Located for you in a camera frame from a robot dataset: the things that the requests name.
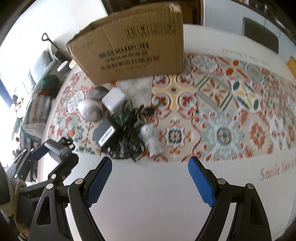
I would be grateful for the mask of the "white small figurine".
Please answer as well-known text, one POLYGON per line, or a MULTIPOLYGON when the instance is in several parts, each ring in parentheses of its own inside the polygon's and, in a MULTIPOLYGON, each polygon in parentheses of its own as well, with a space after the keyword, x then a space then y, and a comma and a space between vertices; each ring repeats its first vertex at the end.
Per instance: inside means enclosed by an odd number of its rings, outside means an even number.
POLYGON ((155 131, 154 126, 148 123, 140 129, 140 138, 144 142, 150 156, 157 156, 163 153, 163 145, 154 133, 155 131))

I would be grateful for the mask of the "silver round metal object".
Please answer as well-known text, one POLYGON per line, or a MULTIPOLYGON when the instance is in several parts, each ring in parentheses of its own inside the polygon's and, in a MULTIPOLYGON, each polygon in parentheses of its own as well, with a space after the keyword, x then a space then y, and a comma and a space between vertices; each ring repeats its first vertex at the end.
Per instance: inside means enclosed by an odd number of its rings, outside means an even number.
POLYGON ((78 104, 78 112, 86 121, 98 121, 102 118, 102 103, 95 99, 85 99, 78 104))

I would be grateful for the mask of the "dark grey chair back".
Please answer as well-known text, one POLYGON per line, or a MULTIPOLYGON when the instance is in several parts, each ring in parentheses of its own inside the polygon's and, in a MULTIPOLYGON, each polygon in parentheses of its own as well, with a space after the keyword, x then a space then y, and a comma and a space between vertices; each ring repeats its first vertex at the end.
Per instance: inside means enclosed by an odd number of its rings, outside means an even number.
POLYGON ((243 18, 242 34, 278 54, 278 37, 258 22, 243 18))

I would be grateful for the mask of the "brown cardboard box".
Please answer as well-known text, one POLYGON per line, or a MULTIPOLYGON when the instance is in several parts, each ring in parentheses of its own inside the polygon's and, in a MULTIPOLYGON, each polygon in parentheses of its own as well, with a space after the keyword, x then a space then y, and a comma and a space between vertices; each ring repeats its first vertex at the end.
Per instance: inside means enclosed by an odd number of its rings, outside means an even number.
POLYGON ((66 49, 96 85, 184 70, 181 7, 154 3, 90 23, 66 49))

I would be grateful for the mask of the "green hat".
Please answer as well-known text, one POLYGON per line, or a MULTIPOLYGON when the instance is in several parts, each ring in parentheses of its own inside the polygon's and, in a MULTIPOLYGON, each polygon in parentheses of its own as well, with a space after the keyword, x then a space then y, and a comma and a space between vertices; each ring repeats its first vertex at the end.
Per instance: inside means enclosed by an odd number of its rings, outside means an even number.
POLYGON ((42 79, 42 90, 60 86, 60 79, 57 75, 47 75, 42 79))

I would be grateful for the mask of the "black power brick with label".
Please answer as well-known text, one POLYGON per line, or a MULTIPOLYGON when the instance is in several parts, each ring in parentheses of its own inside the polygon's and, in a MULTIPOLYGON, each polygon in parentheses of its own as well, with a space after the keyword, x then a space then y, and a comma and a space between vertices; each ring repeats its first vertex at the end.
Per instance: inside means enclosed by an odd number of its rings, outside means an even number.
POLYGON ((95 144, 99 148, 102 148, 114 135, 116 129, 117 126, 113 121, 109 118, 104 118, 93 132, 93 140, 95 141, 95 144))

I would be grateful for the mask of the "dark grey round case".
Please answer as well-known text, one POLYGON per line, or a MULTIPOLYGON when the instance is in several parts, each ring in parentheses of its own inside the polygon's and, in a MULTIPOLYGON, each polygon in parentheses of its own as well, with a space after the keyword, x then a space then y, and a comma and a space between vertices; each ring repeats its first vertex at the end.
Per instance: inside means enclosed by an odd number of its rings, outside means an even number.
POLYGON ((102 98, 107 95, 109 90, 103 86, 97 86, 93 89, 91 89, 87 95, 88 99, 96 99, 96 100, 102 100, 102 98))

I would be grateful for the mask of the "white square power adapter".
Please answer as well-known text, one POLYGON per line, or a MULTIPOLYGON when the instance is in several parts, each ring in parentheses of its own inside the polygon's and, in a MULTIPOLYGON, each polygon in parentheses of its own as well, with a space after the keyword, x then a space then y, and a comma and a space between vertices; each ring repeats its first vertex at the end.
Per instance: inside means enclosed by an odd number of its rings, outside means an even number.
POLYGON ((122 113, 123 104, 126 101, 126 95, 119 88, 112 88, 103 98, 102 104, 111 114, 122 113))

